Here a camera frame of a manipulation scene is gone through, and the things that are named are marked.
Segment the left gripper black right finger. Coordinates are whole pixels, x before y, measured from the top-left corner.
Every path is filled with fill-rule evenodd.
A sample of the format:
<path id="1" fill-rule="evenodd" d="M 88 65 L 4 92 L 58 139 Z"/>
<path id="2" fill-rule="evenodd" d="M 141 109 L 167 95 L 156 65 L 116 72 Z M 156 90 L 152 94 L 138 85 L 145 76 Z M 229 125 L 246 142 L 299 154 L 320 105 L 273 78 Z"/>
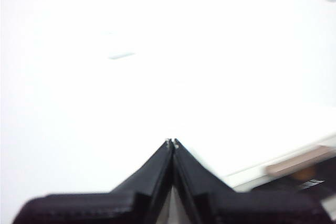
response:
<path id="1" fill-rule="evenodd" d="M 322 204 L 290 191 L 236 192 L 174 139 L 174 187 L 191 223 L 331 223 Z"/>

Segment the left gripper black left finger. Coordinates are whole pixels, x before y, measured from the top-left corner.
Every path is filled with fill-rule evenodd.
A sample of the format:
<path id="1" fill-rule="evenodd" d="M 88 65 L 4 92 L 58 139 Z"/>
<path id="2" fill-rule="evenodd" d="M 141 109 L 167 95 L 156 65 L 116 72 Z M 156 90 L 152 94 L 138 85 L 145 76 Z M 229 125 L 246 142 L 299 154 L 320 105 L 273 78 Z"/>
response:
<path id="1" fill-rule="evenodd" d="M 156 223 L 171 190 L 173 152 L 168 139 L 108 193 L 34 198 L 23 205 L 14 223 Z"/>

